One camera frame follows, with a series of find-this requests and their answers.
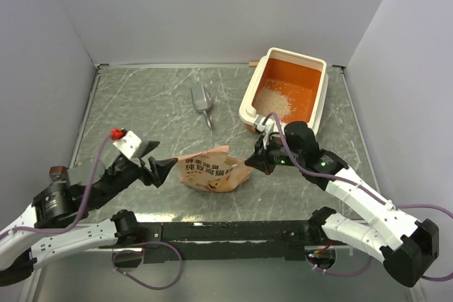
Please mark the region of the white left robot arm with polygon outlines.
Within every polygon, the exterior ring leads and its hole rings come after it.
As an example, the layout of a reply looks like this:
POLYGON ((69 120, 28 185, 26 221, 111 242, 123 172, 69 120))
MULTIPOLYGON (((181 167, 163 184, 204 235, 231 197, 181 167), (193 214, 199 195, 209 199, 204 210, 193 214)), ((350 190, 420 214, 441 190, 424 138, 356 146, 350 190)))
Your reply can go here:
POLYGON ((159 247, 159 235, 147 236, 133 211, 82 223, 136 181, 154 187, 164 183, 177 158, 142 159, 158 145, 142 143, 137 158, 121 151, 109 166, 96 156, 74 168, 51 168, 50 185, 1 231, 1 285, 17 284, 57 259, 93 248, 159 247))

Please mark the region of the pink cat litter bag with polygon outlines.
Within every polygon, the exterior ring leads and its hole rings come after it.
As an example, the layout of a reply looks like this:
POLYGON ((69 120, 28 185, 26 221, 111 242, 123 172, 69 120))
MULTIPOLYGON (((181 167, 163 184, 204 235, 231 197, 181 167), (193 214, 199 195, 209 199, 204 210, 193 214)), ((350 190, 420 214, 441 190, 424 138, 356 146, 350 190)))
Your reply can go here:
POLYGON ((185 186, 204 192, 233 192, 249 180, 252 168, 229 153, 229 146, 179 156, 179 180, 185 186))

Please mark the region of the grey metal litter scoop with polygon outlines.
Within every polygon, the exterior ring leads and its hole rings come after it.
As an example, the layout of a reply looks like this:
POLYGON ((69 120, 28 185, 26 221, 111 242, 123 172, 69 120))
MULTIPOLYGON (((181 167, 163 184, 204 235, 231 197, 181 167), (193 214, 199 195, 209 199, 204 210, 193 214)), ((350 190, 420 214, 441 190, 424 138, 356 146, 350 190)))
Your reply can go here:
POLYGON ((191 99, 195 110, 204 117, 208 128, 212 130, 213 124, 209 111, 212 109, 213 102, 208 90, 200 83, 193 86, 191 88, 191 99))

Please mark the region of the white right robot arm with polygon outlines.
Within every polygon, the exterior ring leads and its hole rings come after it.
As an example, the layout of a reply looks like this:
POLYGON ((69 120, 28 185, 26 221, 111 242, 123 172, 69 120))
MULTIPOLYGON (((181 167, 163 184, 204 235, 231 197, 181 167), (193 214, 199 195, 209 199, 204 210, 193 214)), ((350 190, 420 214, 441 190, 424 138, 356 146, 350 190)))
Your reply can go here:
POLYGON ((439 255, 439 228, 397 208, 370 187, 341 157, 321 148, 305 122, 279 122, 260 116, 259 134, 248 167, 266 175, 278 165, 293 165, 309 182, 336 197, 361 218, 356 222, 324 207, 310 218, 309 236, 317 244, 328 240, 352 246, 381 262, 398 283, 413 287, 439 255))

